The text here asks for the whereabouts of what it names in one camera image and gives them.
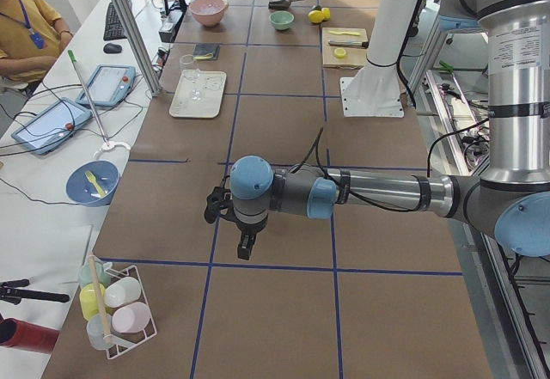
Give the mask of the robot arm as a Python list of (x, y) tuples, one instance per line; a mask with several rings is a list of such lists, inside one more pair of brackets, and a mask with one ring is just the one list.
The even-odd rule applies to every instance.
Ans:
[(468, 223), (523, 256), (549, 253), (549, 0), (441, 0), (447, 28), (488, 36), (490, 164), (478, 177), (396, 177), (321, 166), (275, 170), (238, 160), (224, 198), (248, 259), (270, 211), (328, 218), (337, 204), (431, 211)]

